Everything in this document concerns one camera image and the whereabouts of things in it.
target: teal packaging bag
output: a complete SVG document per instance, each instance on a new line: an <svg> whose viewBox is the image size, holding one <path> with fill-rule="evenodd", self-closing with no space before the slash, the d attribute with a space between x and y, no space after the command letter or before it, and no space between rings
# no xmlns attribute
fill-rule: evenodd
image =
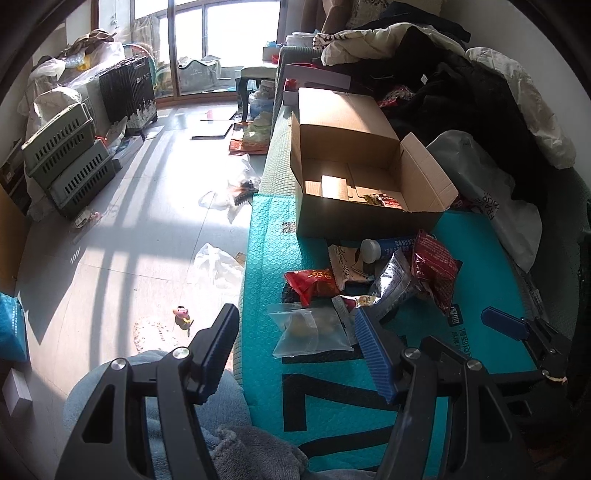
<svg viewBox="0 0 591 480"><path fill-rule="evenodd" d="M18 299L0 293L0 358L27 361L25 314Z"/></svg>

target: silver screw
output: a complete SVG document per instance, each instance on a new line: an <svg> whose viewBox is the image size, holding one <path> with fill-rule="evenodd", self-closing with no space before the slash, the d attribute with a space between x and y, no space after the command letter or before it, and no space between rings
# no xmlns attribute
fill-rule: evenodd
<svg viewBox="0 0 591 480"><path fill-rule="evenodd" d="M470 358L467 362L468 368L474 372L478 372L482 369L482 364L475 358Z"/></svg>
<svg viewBox="0 0 591 480"><path fill-rule="evenodd" d="M406 358L410 358L411 360L416 360L417 358L419 358L421 356L421 351L415 347L407 348L404 351L404 356Z"/></svg>
<svg viewBox="0 0 591 480"><path fill-rule="evenodd" d="M178 358L179 360L181 358L187 358L189 356L189 349L183 346L178 347L174 352L173 352L173 357Z"/></svg>
<svg viewBox="0 0 591 480"><path fill-rule="evenodd" d="M111 368L113 370L122 370L127 365L127 360L125 358L116 358L111 362Z"/></svg>

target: gray bag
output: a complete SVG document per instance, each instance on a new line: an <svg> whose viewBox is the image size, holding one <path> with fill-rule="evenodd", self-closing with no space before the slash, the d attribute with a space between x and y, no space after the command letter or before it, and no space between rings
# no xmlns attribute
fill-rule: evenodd
<svg viewBox="0 0 591 480"><path fill-rule="evenodd" d="M511 200L515 180L498 168L470 134L449 130L427 147L458 192L477 205L492 222L501 245L525 272L534 264L542 236L538 209Z"/></svg>

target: gray storage basket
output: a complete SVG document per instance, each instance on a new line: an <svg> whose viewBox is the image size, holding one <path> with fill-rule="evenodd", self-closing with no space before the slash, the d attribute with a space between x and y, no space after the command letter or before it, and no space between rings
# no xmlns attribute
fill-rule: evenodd
<svg viewBox="0 0 591 480"><path fill-rule="evenodd" d="M69 105L23 146L27 173L45 190L95 140L86 105Z"/></svg>
<svg viewBox="0 0 591 480"><path fill-rule="evenodd" d="M108 157L109 153L103 142L96 140L92 147L75 159L49 188L49 193L56 205L65 204L86 182L86 179L103 166Z"/></svg>
<svg viewBox="0 0 591 480"><path fill-rule="evenodd" d="M67 202L58 207L58 211L68 220L73 220L114 178L115 166L113 160L109 158L91 176L86 177L86 181Z"/></svg>

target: sliding glass door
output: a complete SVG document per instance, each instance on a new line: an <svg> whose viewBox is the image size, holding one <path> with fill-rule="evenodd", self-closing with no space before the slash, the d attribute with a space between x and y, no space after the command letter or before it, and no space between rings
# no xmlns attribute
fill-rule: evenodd
<svg viewBox="0 0 591 480"><path fill-rule="evenodd" d="M128 48L154 58L157 98L235 90L277 40L280 0L100 0L113 1L130 2Z"/></svg>

